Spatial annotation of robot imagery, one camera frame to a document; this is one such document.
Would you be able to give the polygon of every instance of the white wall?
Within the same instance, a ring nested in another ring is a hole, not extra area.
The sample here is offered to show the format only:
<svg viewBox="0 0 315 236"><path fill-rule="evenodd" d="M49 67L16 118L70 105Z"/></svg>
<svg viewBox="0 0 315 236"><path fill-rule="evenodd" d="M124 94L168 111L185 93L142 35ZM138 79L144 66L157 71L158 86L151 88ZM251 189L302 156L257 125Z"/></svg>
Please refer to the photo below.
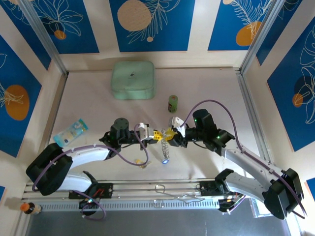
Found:
<svg viewBox="0 0 315 236"><path fill-rule="evenodd" d="M0 235L10 235L19 213L20 199L28 178L27 166L37 156L61 73L52 62L48 71L43 67L27 42L0 7L0 34L42 84L17 158L0 151L0 185L6 192L0 203Z"/></svg>
<svg viewBox="0 0 315 236"><path fill-rule="evenodd" d="M309 215L309 219L301 220L300 224L303 229L313 234L315 234L315 202L308 194L304 182L315 177L315 142L297 152L293 151L267 80L314 16L314 0L303 0L263 65L259 66L258 61L254 60L246 72L246 79L274 163L284 170L292 168L300 176L305 194L303 205Z"/></svg>
<svg viewBox="0 0 315 236"><path fill-rule="evenodd" d="M69 54L62 59L69 71L112 69L121 60L150 60L157 68L239 67L247 51L208 52L221 0L195 0L187 52L120 53L108 0L84 0L99 54Z"/></svg>

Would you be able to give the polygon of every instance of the mint green container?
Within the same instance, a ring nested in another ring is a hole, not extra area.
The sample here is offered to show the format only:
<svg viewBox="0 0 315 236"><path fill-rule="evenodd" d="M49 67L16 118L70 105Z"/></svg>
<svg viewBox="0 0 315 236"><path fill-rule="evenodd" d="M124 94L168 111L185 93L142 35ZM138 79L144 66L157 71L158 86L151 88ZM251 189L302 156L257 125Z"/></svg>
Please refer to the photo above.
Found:
<svg viewBox="0 0 315 236"><path fill-rule="evenodd" d="M115 64L111 80L119 100L151 99L156 94L155 68L150 61L121 61Z"/></svg>

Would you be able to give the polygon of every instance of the metal spring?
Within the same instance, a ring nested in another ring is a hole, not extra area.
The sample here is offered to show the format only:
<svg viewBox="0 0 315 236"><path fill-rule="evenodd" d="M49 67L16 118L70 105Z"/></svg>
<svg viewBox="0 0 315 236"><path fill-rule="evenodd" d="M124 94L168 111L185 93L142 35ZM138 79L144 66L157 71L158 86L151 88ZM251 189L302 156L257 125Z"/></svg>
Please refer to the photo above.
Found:
<svg viewBox="0 0 315 236"><path fill-rule="evenodd" d="M163 138L161 140L161 144L162 144L162 152L164 155L164 160L168 160L169 159L169 151L168 151L168 142L166 141L166 132L165 129L162 129L161 131Z"/></svg>

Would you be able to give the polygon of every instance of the small bottle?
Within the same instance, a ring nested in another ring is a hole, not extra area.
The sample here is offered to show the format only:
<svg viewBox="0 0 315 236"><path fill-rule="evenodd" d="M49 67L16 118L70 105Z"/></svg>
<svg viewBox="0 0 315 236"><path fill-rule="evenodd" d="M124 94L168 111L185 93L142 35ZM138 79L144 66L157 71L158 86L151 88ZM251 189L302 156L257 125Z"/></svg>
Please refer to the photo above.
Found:
<svg viewBox="0 0 315 236"><path fill-rule="evenodd" d="M23 203L20 206L20 210L25 214L37 215L41 212L41 206L34 203Z"/></svg>

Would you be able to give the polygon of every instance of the blue packet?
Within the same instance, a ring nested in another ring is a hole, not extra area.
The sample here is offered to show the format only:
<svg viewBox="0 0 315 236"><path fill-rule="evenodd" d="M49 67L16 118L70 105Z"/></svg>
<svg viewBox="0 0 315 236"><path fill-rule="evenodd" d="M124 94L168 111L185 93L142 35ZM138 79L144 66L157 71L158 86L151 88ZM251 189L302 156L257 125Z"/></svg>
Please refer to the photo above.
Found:
<svg viewBox="0 0 315 236"><path fill-rule="evenodd" d="M54 136L54 140L58 144L58 146L63 148L67 146L69 143L71 143L74 139L79 137L84 131L87 131L88 129L89 128L83 122L83 120L79 119L77 122L69 126L66 130L60 132L59 134L56 134Z"/></svg>

